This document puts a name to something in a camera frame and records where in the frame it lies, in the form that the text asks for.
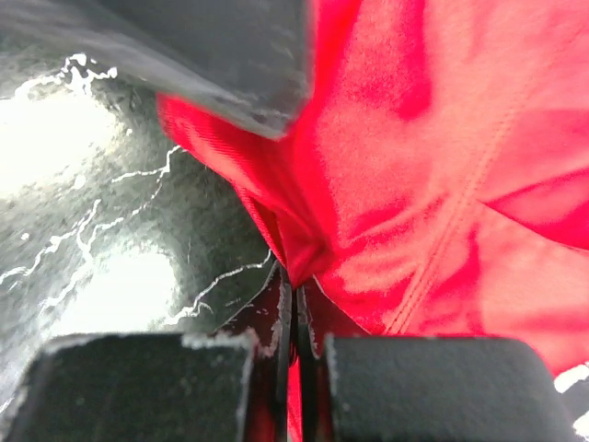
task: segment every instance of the red fabric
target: red fabric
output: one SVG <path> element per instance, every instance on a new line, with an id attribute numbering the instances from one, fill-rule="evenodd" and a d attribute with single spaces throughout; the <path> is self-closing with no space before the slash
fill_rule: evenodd
<path id="1" fill-rule="evenodd" d="M 510 336 L 555 374 L 589 359 L 589 2 L 314 17 L 315 95 L 282 141 L 160 97 L 167 132 L 370 332 Z"/>

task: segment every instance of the red cloth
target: red cloth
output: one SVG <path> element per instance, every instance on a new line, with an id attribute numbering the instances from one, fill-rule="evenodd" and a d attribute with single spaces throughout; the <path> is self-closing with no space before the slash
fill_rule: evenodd
<path id="1" fill-rule="evenodd" d="M 589 2 L 314 17 L 315 95 L 282 141 L 160 97 L 167 132 L 368 331 L 510 336 L 555 374 L 589 359 Z"/>

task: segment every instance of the black marble surface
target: black marble surface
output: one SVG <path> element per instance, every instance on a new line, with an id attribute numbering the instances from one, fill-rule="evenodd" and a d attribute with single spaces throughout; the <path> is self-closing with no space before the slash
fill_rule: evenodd
<path id="1" fill-rule="evenodd" d="M 231 186 L 162 134 L 152 91 L 1 35 L 0 245 L 0 411 L 48 338 L 209 332 L 272 264 Z"/>

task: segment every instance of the black countertop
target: black countertop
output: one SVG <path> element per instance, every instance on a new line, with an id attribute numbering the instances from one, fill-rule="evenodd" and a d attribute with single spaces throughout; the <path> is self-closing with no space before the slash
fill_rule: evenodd
<path id="1" fill-rule="evenodd" d="M 231 186 L 115 67 L 0 36 L 0 153 L 0 411 L 50 337 L 210 332 L 271 269 Z"/>

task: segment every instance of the marble tabletop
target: marble tabletop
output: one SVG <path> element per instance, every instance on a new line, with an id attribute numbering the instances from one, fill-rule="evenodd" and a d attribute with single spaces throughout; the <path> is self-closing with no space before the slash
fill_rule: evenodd
<path id="1" fill-rule="evenodd" d="M 51 337 L 210 332 L 271 269 L 231 186 L 121 77 L 0 35 L 0 411 Z"/>

